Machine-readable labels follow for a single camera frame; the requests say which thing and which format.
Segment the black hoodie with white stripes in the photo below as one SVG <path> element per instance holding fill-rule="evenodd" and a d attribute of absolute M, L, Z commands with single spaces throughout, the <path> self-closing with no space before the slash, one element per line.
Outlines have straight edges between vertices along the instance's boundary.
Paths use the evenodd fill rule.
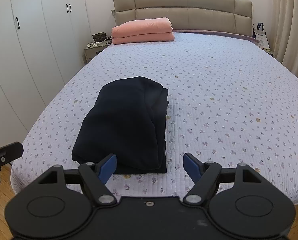
<path fill-rule="evenodd" d="M 168 90 L 146 77 L 104 85 L 72 150 L 79 164 L 116 155 L 117 174 L 166 173 Z"/>

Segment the folded pink blanket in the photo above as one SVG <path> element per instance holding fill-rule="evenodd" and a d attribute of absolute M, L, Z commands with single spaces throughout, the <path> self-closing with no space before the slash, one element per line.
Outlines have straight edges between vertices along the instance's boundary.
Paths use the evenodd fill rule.
<path fill-rule="evenodd" d="M 167 17 L 134 20 L 112 29 L 112 43 L 165 42 L 173 41 L 174 33 Z"/>

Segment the beige padded headboard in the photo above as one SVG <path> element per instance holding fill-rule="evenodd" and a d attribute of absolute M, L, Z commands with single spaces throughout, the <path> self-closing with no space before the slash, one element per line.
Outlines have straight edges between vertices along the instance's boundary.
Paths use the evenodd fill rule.
<path fill-rule="evenodd" d="M 221 31 L 252 35 L 249 0 L 113 0 L 116 25 L 167 17 L 174 30 Z"/>

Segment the floral quilted bed cover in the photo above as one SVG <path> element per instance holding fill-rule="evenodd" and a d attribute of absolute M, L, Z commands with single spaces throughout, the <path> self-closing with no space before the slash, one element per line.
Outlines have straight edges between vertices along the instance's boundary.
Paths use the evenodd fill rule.
<path fill-rule="evenodd" d="M 247 40 L 176 33 L 172 42 L 112 45 L 49 103 L 12 164 L 20 192 L 50 166 L 71 158 L 82 120 L 109 82 L 147 77 L 168 89 L 166 174 L 113 175 L 116 197 L 184 197 L 193 182 L 183 155 L 224 167 L 248 164 L 298 204 L 298 78 Z"/>

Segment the white paper shopping bag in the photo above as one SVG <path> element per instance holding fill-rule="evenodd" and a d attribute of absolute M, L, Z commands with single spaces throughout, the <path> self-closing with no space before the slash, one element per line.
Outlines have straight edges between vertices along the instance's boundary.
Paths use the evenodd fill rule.
<path fill-rule="evenodd" d="M 254 28 L 253 28 L 253 38 L 258 40 L 259 47 L 264 50 L 270 50 L 268 38 L 265 32 L 265 28 L 262 22 L 259 22 Z"/>

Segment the white wardrobe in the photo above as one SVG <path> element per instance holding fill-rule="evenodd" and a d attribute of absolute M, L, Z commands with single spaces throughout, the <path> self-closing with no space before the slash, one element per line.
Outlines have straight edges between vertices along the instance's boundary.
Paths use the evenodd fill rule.
<path fill-rule="evenodd" d="M 0 0 L 0 146 L 25 139 L 91 39 L 85 0 Z"/>

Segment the beige nightstand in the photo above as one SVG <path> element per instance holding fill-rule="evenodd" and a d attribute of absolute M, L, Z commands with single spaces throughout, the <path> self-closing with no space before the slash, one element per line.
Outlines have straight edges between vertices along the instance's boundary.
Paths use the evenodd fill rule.
<path fill-rule="evenodd" d="M 107 47 L 111 45 L 111 42 L 99 42 L 99 43 L 90 43 L 84 48 L 84 58 L 86 64 L 89 63 L 96 55 L 101 53 Z"/>

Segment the beige pleated curtain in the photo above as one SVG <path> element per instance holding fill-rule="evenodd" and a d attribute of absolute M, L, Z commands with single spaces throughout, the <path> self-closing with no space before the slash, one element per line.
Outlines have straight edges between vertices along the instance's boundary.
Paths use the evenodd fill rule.
<path fill-rule="evenodd" d="M 273 0 L 273 56 L 298 78 L 298 0 Z"/>

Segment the brown patterned pouch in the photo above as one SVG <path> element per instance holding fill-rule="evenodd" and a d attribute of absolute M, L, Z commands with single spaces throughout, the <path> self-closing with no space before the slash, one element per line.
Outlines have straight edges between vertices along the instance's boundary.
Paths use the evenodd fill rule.
<path fill-rule="evenodd" d="M 100 32 L 92 35 L 94 42 L 103 42 L 107 39 L 107 34 L 105 32 Z"/>

